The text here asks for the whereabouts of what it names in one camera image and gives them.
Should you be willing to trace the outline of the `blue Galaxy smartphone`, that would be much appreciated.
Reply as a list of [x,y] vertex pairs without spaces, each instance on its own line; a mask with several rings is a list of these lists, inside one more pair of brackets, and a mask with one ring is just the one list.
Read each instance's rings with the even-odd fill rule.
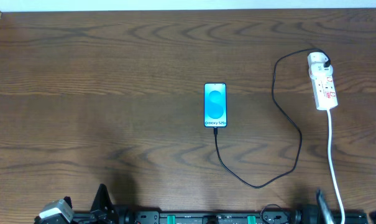
[[204,84],[204,126],[227,126],[227,86],[225,83]]

